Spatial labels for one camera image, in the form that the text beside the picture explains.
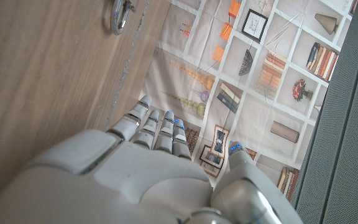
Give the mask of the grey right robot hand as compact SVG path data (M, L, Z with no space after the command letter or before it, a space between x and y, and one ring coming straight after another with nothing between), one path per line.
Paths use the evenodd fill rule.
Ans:
M0 193L0 223L300 223L245 147L211 185L171 111L144 96L108 131L87 129L47 149Z

